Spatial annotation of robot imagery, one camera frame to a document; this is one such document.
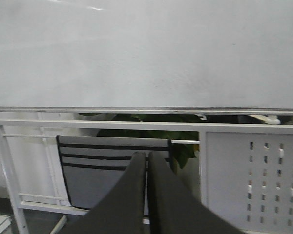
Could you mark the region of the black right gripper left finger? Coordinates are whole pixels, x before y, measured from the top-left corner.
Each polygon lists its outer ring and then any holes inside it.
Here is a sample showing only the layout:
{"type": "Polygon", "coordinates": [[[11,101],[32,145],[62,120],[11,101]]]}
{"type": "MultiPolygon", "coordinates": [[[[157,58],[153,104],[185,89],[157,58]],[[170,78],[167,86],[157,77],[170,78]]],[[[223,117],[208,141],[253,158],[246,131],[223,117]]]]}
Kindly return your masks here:
{"type": "Polygon", "coordinates": [[[142,234],[147,156],[135,152],[112,190],[62,234],[142,234]]]}

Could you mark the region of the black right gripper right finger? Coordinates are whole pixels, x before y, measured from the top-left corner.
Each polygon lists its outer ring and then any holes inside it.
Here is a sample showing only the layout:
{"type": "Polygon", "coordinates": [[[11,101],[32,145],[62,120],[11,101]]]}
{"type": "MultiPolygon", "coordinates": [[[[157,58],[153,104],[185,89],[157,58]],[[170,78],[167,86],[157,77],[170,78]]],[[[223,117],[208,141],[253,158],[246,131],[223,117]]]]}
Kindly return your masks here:
{"type": "Polygon", "coordinates": [[[199,202],[157,152],[148,154],[147,199],[153,234],[240,234],[199,202]]]}

